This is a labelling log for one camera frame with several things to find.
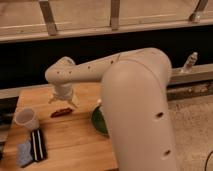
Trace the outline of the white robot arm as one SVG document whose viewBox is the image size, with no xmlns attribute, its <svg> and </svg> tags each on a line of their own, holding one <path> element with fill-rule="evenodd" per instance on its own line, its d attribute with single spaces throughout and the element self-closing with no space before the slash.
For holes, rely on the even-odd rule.
<svg viewBox="0 0 213 171">
<path fill-rule="evenodd" d="M 73 101 L 72 85 L 98 82 L 119 171 L 179 171 L 166 88 L 169 57 L 157 48 L 116 53 L 77 65 L 63 57 L 45 72 L 53 98 Z"/>
</svg>

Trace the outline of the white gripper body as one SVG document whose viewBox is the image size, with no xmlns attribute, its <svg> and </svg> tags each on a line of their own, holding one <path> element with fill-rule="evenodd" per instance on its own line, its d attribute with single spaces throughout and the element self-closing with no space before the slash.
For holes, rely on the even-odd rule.
<svg viewBox="0 0 213 171">
<path fill-rule="evenodd" d="M 68 101 L 73 96 L 73 89 L 71 84 L 61 84 L 54 86 L 53 96 L 58 100 Z"/>
</svg>

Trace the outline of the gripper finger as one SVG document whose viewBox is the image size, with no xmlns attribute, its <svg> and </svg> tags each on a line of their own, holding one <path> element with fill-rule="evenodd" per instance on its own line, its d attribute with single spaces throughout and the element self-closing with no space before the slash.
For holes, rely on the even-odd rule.
<svg viewBox="0 0 213 171">
<path fill-rule="evenodd" d="M 52 97 L 52 98 L 48 101 L 48 103 L 51 104 L 51 103 L 56 102 L 56 101 L 57 101 L 57 98 Z"/>
<path fill-rule="evenodd" d="M 78 108 L 78 106 L 72 101 L 72 99 L 68 100 L 68 103 L 74 108 Z"/>
</svg>

